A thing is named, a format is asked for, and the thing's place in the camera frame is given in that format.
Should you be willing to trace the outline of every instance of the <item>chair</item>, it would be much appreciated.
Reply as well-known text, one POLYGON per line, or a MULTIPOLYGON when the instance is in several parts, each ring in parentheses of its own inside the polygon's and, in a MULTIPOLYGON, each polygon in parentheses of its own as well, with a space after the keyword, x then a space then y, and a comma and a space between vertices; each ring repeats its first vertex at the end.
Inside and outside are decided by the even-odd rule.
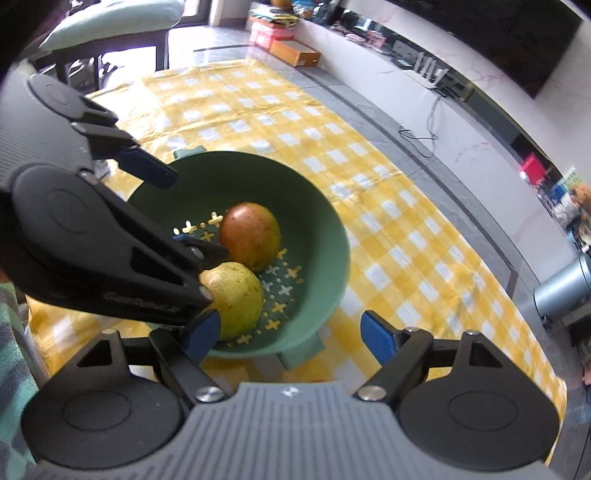
POLYGON ((156 70, 168 68, 168 31, 183 14, 184 0, 107 0, 63 20, 41 44, 51 53, 57 78, 67 83, 67 65, 94 58, 94 87, 100 89, 100 56, 156 47, 156 70))

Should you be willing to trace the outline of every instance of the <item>cable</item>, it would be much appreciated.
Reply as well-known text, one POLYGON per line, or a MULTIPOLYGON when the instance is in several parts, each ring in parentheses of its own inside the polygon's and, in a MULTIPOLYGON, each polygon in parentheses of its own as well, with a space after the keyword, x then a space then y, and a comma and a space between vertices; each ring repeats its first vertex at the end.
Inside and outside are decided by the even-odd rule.
POLYGON ((427 132, 429 132, 429 135, 431 135, 430 137, 415 137, 413 135, 407 135, 406 133, 404 133, 404 132, 411 132, 412 130, 410 130, 409 128, 399 128, 398 129, 398 133, 400 134, 400 136, 406 140, 431 140, 431 142, 432 142, 431 155, 423 154, 415 144, 413 144, 411 141, 409 141, 409 143, 414 147, 414 149, 423 158, 433 158, 435 156, 435 140, 439 140, 439 137, 435 133, 433 133, 433 128, 435 128, 435 110, 437 109, 437 104, 439 104, 439 102, 441 101, 442 98, 443 98, 443 95, 440 94, 435 99, 435 101, 433 102, 433 106, 431 107, 431 112, 429 113, 429 116, 427 117, 427 121, 425 122, 425 128, 427 129, 427 132))

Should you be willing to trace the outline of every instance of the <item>bowl handle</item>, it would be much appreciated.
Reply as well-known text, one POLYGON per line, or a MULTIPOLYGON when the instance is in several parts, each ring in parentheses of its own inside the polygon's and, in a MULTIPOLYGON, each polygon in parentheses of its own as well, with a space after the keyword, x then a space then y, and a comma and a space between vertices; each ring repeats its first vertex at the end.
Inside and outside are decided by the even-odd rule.
POLYGON ((198 147, 195 148, 179 148, 178 150, 175 150, 173 152, 173 156, 175 160, 180 160, 181 158, 184 157, 189 157, 191 155, 197 155, 198 153, 203 153, 206 152, 207 150, 205 150, 205 147, 202 145, 199 145, 198 147))
POLYGON ((324 350, 324 344, 322 343, 322 340, 320 340, 318 334, 315 333, 304 343, 301 343, 296 347, 290 348, 289 350, 279 352, 277 356, 283 364, 283 367, 286 370, 291 370, 292 368, 295 368, 298 365, 301 365, 302 363, 308 361, 310 358, 315 356, 317 353, 320 353, 322 350, 324 350))

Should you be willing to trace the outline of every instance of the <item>mango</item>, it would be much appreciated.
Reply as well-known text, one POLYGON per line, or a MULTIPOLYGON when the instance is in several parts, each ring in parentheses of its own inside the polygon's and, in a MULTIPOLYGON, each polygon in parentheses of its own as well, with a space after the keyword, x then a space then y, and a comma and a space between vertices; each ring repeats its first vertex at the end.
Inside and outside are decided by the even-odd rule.
POLYGON ((224 214, 218 241, 229 250, 228 260, 258 272, 275 260, 281 244, 281 231, 269 209, 245 202, 224 214))
POLYGON ((225 262, 199 275, 221 319, 220 340, 233 340, 256 326, 265 303, 261 282, 244 265, 225 262))

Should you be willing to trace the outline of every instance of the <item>chair cushion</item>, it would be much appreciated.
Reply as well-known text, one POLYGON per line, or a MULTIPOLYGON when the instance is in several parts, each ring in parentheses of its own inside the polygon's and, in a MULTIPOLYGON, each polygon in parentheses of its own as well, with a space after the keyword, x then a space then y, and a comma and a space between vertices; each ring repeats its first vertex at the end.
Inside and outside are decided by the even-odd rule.
POLYGON ((104 0, 63 20, 41 44, 62 50, 92 40, 167 30, 180 20, 184 0, 104 0))

